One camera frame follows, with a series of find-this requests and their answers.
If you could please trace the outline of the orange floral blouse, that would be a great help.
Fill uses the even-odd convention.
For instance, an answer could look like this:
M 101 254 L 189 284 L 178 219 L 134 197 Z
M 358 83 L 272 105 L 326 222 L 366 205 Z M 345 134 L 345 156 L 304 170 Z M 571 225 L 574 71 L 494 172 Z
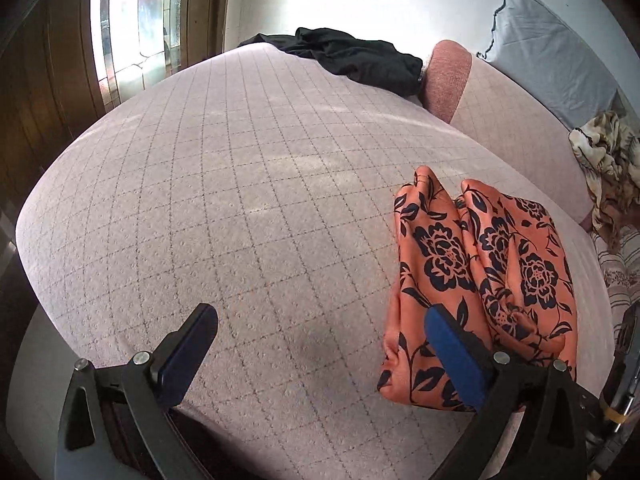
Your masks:
M 444 307 L 490 350 L 577 373 L 577 307 L 561 237 L 540 203 L 466 179 L 451 197 L 419 167 L 394 201 L 399 261 L 378 391 L 392 402 L 467 411 L 434 344 L 427 311 Z

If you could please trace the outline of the black clothes pile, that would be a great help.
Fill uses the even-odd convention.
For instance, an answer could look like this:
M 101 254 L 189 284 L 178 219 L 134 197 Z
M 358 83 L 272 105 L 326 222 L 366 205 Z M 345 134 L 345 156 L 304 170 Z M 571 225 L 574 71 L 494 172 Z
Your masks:
M 358 39 L 333 28 L 299 27 L 294 35 L 256 34 L 240 43 L 271 44 L 278 50 L 317 61 L 327 72 L 410 98 L 423 80 L 423 61 L 384 40 Z

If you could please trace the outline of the striped floral bedsheet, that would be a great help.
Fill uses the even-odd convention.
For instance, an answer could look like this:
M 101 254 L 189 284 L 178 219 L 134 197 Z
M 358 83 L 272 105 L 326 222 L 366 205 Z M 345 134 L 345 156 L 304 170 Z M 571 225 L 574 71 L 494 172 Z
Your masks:
M 594 248 L 610 300 L 614 337 L 623 325 L 625 312 L 639 300 L 639 231 L 624 226 L 620 231 L 620 250 L 610 252 L 596 232 L 591 233 Z

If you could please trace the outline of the brown cream floral blanket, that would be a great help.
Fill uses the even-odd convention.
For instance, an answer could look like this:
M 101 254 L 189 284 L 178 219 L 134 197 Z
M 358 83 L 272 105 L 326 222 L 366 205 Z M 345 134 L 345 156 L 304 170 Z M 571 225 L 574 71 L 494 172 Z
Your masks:
M 618 252 L 622 229 L 639 229 L 639 138 L 607 110 L 573 129 L 568 140 L 593 202 L 592 227 Z

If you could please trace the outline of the pink quilted bedspread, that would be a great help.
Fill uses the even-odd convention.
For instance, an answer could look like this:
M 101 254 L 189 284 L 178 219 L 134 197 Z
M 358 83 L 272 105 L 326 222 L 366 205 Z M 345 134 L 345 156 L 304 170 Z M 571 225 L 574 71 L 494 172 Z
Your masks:
M 268 44 L 235 49 L 103 116 L 26 198 L 17 251 L 44 312 L 97 366 L 154 348 L 201 302 L 218 335 L 184 410 L 270 479 L 425 479 L 465 414 L 376 383 L 398 271 L 393 201 L 427 166 L 543 204 L 578 301 L 578 382 L 613 361 L 586 230 L 425 107 Z

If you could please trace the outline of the pink quilted headboard cushion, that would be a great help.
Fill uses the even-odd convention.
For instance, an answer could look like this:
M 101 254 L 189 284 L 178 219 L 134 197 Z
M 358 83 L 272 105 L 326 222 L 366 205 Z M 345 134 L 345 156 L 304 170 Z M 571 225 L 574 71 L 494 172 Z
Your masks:
M 516 82 L 461 44 L 442 40 L 427 63 L 419 99 L 590 228 L 592 200 L 567 128 Z

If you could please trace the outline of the grey pillow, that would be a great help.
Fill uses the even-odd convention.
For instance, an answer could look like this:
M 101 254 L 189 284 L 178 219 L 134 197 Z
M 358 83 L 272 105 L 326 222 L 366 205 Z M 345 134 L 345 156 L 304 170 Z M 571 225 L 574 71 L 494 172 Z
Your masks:
M 613 75 L 573 29 L 539 0 L 502 0 L 489 46 L 477 56 L 508 76 L 567 129 L 612 110 L 637 127 L 639 116 Z

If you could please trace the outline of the stained glass wooden door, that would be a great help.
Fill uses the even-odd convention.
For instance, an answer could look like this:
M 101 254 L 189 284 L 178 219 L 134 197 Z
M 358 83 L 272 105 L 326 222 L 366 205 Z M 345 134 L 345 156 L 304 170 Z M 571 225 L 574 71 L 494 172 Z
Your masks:
M 1 0 L 1 243 L 37 181 L 119 104 L 224 48 L 228 0 Z

